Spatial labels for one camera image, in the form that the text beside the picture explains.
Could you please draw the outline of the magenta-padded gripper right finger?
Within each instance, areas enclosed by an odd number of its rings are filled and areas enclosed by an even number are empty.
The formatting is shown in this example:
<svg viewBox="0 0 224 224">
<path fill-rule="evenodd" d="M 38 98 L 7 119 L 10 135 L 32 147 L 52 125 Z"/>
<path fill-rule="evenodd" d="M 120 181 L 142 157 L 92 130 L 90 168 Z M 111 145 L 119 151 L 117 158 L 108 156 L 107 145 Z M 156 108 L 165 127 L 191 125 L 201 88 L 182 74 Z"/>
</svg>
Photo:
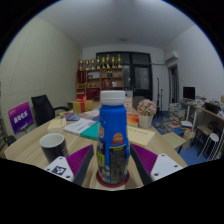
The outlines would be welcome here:
<svg viewBox="0 0 224 224">
<path fill-rule="evenodd" d="M 150 184 L 182 169 L 182 166 L 176 163 L 167 154 L 162 153 L 156 155 L 138 145 L 130 145 L 130 154 L 144 185 Z"/>
</svg>

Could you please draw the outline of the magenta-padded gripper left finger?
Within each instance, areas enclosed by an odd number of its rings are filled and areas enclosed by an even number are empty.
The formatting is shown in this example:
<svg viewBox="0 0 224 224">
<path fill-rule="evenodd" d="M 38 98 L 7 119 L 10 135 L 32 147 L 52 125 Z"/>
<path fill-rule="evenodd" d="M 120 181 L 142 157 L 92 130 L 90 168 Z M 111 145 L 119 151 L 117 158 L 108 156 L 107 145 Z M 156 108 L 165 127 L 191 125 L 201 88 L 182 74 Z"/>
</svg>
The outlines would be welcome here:
<svg viewBox="0 0 224 224">
<path fill-rule="evenodd" d="M 89 145 L 67 158 L 57 157 L 45 168 L 45 171 L 81 186 L 93 155 L 93 146 Z"/>
</svg>

